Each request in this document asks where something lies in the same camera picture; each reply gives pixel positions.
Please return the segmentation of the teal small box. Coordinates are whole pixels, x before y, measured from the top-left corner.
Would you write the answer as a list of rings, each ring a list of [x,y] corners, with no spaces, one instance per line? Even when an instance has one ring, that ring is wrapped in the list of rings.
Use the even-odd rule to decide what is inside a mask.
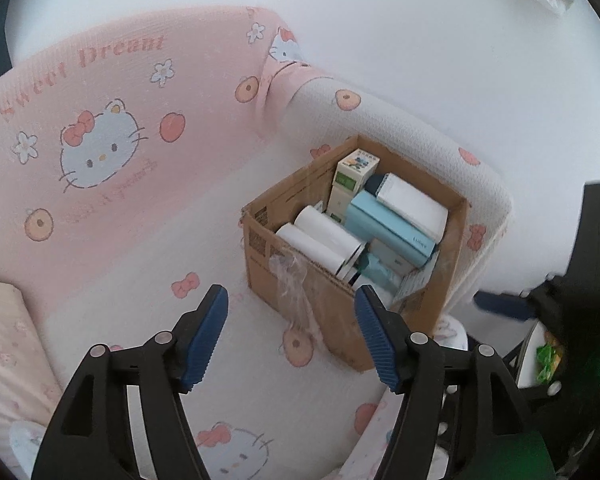
[[[385,266],[375,255],[363,252],[355,263],[356,270],[373,283],[395,294],[401,284],[401,278],[396,272]]]

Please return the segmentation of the light blue book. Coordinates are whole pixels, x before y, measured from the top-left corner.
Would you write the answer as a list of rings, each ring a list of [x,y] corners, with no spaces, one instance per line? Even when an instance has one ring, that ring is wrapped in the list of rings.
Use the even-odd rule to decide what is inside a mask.
[[[366,243],[379,240],[415,268],[424,266],[436,248],[433,240],[366,191],[350,201],[344,227]]]

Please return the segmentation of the pink Hello Kitty sofa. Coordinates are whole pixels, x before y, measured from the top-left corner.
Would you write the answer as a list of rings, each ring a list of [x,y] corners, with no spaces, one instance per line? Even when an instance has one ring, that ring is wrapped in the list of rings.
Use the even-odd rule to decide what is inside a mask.
[[[370,479],[400,400],[249,286],[242,210],[352,136],[385,145],[469,203],[460,268],[432,334],[475,288],[513,202],[436,128],[328,78],[275,12],[140,14],[62,40],[0,77],[0,283],[19,289],[61,393],[92,344],[141,344],[223,285],[228,317],[184,396],[215,479]],[[16,420],[18,479],[48,426]]]

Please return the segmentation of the white paper roll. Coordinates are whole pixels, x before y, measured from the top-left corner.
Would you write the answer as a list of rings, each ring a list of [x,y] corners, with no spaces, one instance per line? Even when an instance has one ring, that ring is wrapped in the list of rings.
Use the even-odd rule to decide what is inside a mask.
[[[304,254],[337,278],[346,276],[364,250],[362,240],[313,206],[302,209],[294,226],[309,237]]]
[[[314,240],[314,238],[298,229],[294,224],[284,224],[277,230],[276,235],[288,245],[298,249],[303,255],[325,268],[328,268],[334,262],[338,262],[338,256],[333,256],[332,251],[328,247]]]

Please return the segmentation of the green white carton box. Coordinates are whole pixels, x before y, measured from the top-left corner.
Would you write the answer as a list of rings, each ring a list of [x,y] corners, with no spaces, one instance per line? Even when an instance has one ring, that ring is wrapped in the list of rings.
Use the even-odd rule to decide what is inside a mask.
[[[358,148],[341,159],[332,178],[326,214],[338,223],[346,221],[347,208],[375,173],[380,158]]]

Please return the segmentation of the white spiral notebook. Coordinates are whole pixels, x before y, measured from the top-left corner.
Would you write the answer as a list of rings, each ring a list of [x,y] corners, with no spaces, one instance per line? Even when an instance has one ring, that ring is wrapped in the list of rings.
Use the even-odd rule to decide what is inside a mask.
[[[442,241],[449,211],[395,174],[385,174],[375,196],[436,244]]]

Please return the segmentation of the pale pink printed pillow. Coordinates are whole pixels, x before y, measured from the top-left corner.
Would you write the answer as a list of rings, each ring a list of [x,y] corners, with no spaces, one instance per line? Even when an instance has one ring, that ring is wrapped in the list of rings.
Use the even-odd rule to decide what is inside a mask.
[[[16,420],[47,425],[60,397],[20,290],[0,283],[0,434]]]

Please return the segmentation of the dark blue round object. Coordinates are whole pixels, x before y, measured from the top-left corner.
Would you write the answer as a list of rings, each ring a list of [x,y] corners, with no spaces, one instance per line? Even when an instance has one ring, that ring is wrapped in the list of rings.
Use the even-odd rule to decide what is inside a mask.
[[[373,196],[376,196],[386,180],[385,174],[373,174],[365,182],[364,190]]]

